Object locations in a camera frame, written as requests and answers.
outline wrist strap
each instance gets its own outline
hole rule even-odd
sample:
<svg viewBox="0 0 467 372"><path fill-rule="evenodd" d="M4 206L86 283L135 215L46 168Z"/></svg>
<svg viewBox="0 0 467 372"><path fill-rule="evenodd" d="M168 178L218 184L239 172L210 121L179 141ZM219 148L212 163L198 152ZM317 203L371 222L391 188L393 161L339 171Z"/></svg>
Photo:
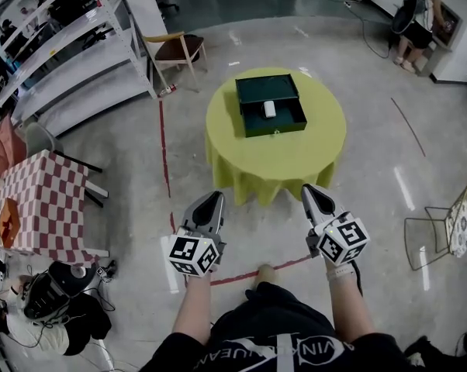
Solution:
<svg viewBox="0 0 467 372"><path fill-rule="evenodd" d="M327 272L328 282L337 280L339 277L346 276L348 274L355 274L355 269L349 263L342 264L339 267Z"/></svg>

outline green box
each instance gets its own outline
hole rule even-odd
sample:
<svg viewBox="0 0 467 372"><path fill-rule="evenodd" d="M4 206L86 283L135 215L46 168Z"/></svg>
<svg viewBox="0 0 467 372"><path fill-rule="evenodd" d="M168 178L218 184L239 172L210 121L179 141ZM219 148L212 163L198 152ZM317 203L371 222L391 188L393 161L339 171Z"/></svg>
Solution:
<svg viewBox="0 0 467 372"><path fill-rule="evenodd" d="M306 128L299 92L290 74L236 80L246 137L289 133ZM273 101L276 116L265 118L263 104Z"/></svg>

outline checkered tablecloth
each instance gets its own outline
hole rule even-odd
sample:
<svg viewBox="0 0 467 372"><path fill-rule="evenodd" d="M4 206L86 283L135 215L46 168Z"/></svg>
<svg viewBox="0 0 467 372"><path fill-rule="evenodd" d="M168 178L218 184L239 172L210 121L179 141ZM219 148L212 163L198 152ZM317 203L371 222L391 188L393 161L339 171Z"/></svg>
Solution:
<svg viewBox="0 0 467 372"><path fill-rule="evenodd" d="M95 257L82 240L87 174L87 167L48 150L8 169L2 175L0 214L6 198L15 200L21 225L11 250L90 267Z"/></svg>

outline yellow-green tablecloth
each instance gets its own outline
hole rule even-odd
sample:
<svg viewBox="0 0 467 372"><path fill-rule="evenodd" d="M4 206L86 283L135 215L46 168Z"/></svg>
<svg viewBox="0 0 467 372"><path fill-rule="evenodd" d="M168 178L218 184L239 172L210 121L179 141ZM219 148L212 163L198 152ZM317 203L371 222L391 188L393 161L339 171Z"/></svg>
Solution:
<svg viewBox="0 0 467 372"><path fill-rule="evenodd" d="M287 73L299 90L306 128L246 138L235 79ZM252 191L261 205L269 205L282 188L300 200L305 183L328 187L345 134L344 113L324 85L298 71L253 69L229 79L211 99L206 115L206 156L215 187L233 186L237 205L244 204Z"/></svg>

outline shiny floor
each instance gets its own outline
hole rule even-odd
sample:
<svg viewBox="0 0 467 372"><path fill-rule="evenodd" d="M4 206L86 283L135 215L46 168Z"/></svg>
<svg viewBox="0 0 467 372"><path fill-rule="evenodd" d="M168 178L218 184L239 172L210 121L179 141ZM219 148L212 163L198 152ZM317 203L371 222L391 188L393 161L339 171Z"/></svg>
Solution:
<svg viewBox="0 0 467 372"><path fill-rule="evenodd" d="M369 42L385 49L370 29ZM119 263L105 286L116 306L105 340L117 368L137 370L169 334L183 296L173 294L164 270L161 236L171 233L191 202L213 189L204 152L204 124L213 92L229 77L253 67L303 71L326 85L344 111L348 135L332 188L366 225L372 242L359 260L366 302L377 330L405 348L420 335L453 353L467 330L467 254L445 257L413 272L403 243L403 220L424 216L425 205L449 206L467 183L467 87L435 85L382 60L363 43L361 23L338 18L272 18L197 30L204 36L209 70L196 64L200 92L188 69L166 70L178 90L163 100L163 130L170 196L164 180L160 106L135 98L63 136L66 153L104 168L92 180L109 190L104 209L85 207L85 242L106 248ZM394 105L403 110L424 148ZM308 254L308 228L301 204L281 192L262 208L255 199L227 212L227 242L215 280L240 276L262 263L283 265ZM429 229L418 228L411 252L430 246ZM14 259L11 272L25 274L28 259ZM48 261L30 261L41 271ZM279 283L330 318L323 261L306 260L278 271ZM213 288L213 321L238 305L251 280ZM108 370L97 346L81 356L38 354L5 340L21 371Z"/></svg>
<svg viewBox="0 0 467 372"><path fill-rule="evenodd" d="M179 5L162 9L168 32L191 32L196 29L283 16L329 16L354 19L344 5L346 0L167 0ZM389 23L389 18L367 2L352 3L352 11L369 22Z"/></svg>

